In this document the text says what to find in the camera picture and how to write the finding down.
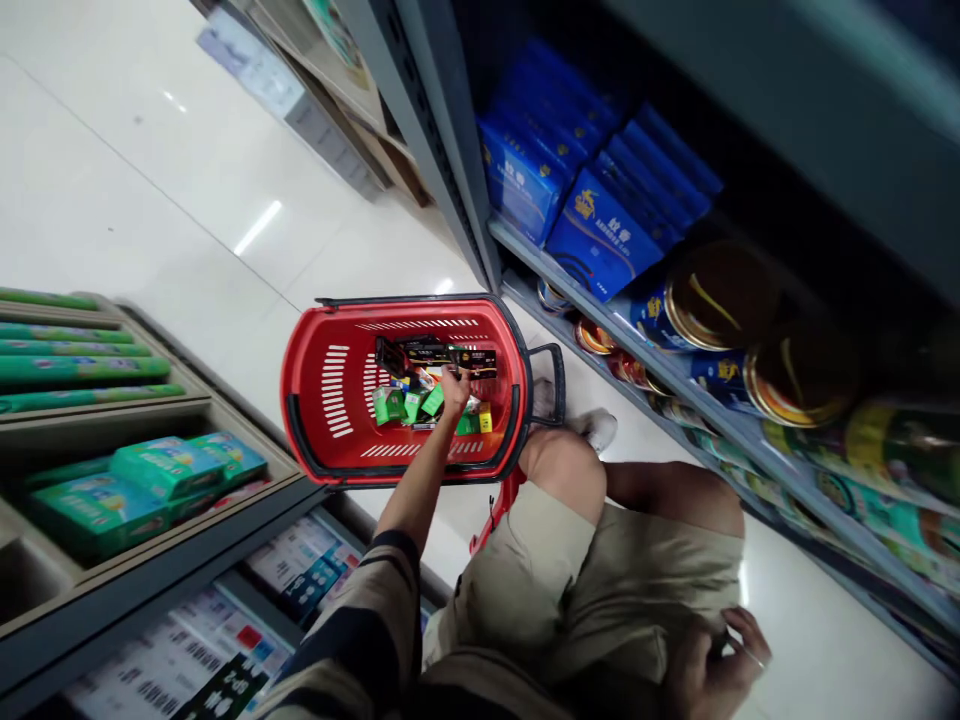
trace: hand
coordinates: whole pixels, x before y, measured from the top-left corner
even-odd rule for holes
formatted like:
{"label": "hand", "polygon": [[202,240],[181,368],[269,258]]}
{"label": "hand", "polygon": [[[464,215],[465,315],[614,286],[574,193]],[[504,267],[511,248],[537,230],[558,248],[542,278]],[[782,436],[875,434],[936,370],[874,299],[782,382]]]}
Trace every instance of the hand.
{"label": "hand", "polygon": [[727,637],[733,655],[708,659],[713,640],[706,622],[698,617],[670,658],[664,689],[677,720],[729,720],[763,674],[760,663],[766,666],[773,657],[756,618],[748,610],[730,608],[722,615],[743,636],[743,644]]}
{"label": "hand", "polygon": [[456,372],[456,365],[444,365],[440,387],[443,388],[444,416],[451,412],[459,420],[463,409],[467,407],[467,400],[470,399],[470,371],[461,368],[459,380]]}

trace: red shopping basket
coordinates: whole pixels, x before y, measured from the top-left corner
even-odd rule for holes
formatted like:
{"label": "red shopping basket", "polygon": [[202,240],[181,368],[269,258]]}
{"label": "red shopping basket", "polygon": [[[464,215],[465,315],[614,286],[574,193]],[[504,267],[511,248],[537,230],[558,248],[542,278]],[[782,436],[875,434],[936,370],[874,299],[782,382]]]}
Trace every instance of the red shopping basket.
{"label": "red shopping basket", "polygon": [[[496,350],[497,377],[471,392],[489,401],[493,432],[455,437],[444,484],[492,482],[517,464],[531,422],[560,425],[563,356],[550,343],[528,351],[516,321],[494,295],[355,300],[318,299],[293,331],[281,375],[287,436],[314,482],[342,487],[395,485],[429,433],[399,423],[377,426],[371,391],[389,382],[374,362],[377,336],[430,333],[445,343]],[[533,417],[530,355],[553,356],[556,416]]]}

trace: store aisle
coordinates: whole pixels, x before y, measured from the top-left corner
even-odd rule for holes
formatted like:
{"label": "store aisle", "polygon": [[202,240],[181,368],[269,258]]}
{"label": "store aisle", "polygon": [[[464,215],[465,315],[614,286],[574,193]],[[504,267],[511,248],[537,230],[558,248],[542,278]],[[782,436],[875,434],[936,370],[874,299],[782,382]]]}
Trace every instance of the store aisle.
{"label": "store aisle", "polygon": [[[436,236],[435,211],[397,193],[361,200],[196,47],[202,25],[185,0],[0,7],[10,100],[0,115],[0,284],[92,290],[141,308],[279,425],[286,340],[314,297],[479,286]],[[528,345],[552,340],[512,309]],[[605,459],[688,459],[564,357],[570,413],[605,407],[620,418]],[[451,585],[495,490],[441,495],[424,560]],[[352,495],[377,516],[389,493]],[[754,522],[742,578],[775,661],[741,718],[934,718],[953,699],[937,672]]]}

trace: yellow box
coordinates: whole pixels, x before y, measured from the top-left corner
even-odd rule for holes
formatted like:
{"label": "yellow box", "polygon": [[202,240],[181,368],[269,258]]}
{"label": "yellow box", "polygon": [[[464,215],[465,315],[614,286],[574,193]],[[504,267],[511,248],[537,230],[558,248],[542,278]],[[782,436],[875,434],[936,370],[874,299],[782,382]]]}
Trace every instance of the yellow box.
{"label": "yellow box", "polygon": [[480,409],[477,410],[480,418],[480,432],[493,432],[493,416],[490,415],[490,403],[480,403]]}

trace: green packaging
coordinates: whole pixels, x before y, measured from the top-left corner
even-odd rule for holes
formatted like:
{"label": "green packaging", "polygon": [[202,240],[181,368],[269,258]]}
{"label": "green packaging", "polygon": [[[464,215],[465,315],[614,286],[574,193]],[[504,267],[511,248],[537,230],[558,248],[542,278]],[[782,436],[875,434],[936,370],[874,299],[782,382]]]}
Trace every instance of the green packaging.
{"label": "green packaging", "polygon": [[224,466],[206,450],[166,437],[120,448],[110,461],[110,472],[168,501],[219,489]]}
{"label": "green packaging", "polygon": [[208,490],[197,493],[196,495],[191,495],[190,497],[168,502],[167,512],[170,515],[170,523],[175,525],[196,517],[213,505],[213,503],[217,501],[217,498],[220,497],[220,494],[220,490]]}
{"label": "green packaging", "polygon": [[0,355],[0,385],[163,377],[169,372],[170,361],[166,358]]}
{"label": "green packaging", "polygon": [[480,418],[464,413],[457,423],[457,435],[477,435],[480,432]]}
{"label": "green packaging", "polygon": [[146,345],[90,343],[70,340],[0,340],[0,355],[109,355],[148,357]]}
{"label": "green packaging", "polygon": [[53,390],[51,392],[0,395],[0,415],[12,415],[33,410],[100,405],[103,403],[130,400],[153,400],[154,398],[185,395],[180,385],[130,385],[97,390]]}
{"label": "green packaging", "polygon": [[437,383],[437,386],[430,391],[427,399],[423,401],[423,405],[420,407],[427,415],[434,417],[440,411],[441,405],[443,405],[443,386]]}
{"label": "green packaging", "polygon": [[223,491],[249,482],[267,467],[267,461],[259,453],[251,450],[232,433],[211,433],[189,442],[207,452],[217,462],[223,463],[224,482],[220,488]]}
{"label": "green packaging", "polygon": [[76,480],[87,475],[100,475],[110,470],[110,456],[93,458],[92,460],[83,460],[70,465],[61,465],[50,470],[44,470],[38,473],[27,475],[21,481],[23,490],[27,493],[42,490],[51,485],[59,485],[67,480]]}
{"label": "green packaging", "polygon": [[403,392],[399,388],[385,385],[374,389],[371,395],[377,425],[383,425],[391,420],[400,420],[403,417]]}
{"label": "green packaging", "polygon": [[65,340],[68,342],[132,343],[125,330],[94,330],[62,325],[27,325],[0,322],[0,338],[5,340]]}
{"label": "green packaging", "polygon": [[403,399],[403,423],[405,425],[413,425],[417,422],[420,415],[420,405],[423,403],[426,394],[426,390],[411,390],[407,393],[407,396]]}
{"label": "green packaging", "polygon": [[97,301],[91,300],[90,298],[78,298],[74,295],[58,295],[57,293],[41,293],[33,290],[18,290],[17,288],[0,287],[0,300],[30,303],[31,305],[68,307],[74,310],[97,309]]}
{"label": "green packaging", "polygon": [[112,473],[70,480],[31,498],[37,524],[85,561],[113,557],[170,524],[162,502]]}

